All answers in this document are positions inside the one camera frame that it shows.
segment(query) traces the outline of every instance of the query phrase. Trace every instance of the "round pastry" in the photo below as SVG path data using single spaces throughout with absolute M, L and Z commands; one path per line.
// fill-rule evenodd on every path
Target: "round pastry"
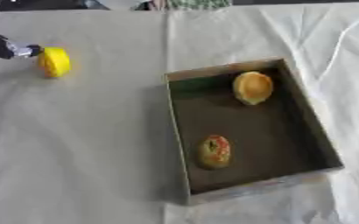
M 265 74 L 248 72 L 236 77 L 233 89 L 236 99 L 248 105 L 256 105 L 271 96 L 273 83 Z
M 208 169 L 219 169 L 229 165 L 231 156 L 229 141 L 223 136 L 211 135 L 199 148 L 199 162 Z

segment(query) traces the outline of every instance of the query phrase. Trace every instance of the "floor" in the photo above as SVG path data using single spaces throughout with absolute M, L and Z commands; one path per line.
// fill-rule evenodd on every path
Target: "floor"
M 34 10 L 70 10 L 87 9 L 84 0 L 3 0 L 1 11 L 34 11 Z M 309 4 L 309 3 L 344 3 L 359 0 L 233 0 L 234 5 L 246 4 Z

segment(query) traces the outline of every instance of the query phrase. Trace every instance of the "yellow cup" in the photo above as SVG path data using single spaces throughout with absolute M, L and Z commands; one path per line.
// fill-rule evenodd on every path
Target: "yellow cup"
M 38 56 L 39 66 L 44 68 L 50 78 L 63 76 L 71 70 L 71 62 L 67 53 L 60 47 L 45 47 Z

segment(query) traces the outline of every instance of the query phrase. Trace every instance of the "open box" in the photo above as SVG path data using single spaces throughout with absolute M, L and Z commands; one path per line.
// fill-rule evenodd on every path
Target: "open box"
M 246 106 L 233 95 L 234 78 L 249 71 L 270 76 L 272 96 Z M 220 200 L 310 174 L 342 168 L 332 144 L 283 59 L 259 60 L 169 73 L 166 76 L 183 164 L 187 203 Z M 211 134 L 231 145 L 230 165 L 205 170 L 196 151 Z

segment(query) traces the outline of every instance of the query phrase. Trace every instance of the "table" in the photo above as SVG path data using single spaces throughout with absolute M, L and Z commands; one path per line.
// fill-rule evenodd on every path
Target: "table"
M 0 60 L 0 223 L 359 223 L 359 3 L 3 13 L 0 33 L 64 46 L 74 62 L 44 80 L 33 60 Z M 288 59 L 345 170 L 174 204 L 162 73 L 270 57 Z

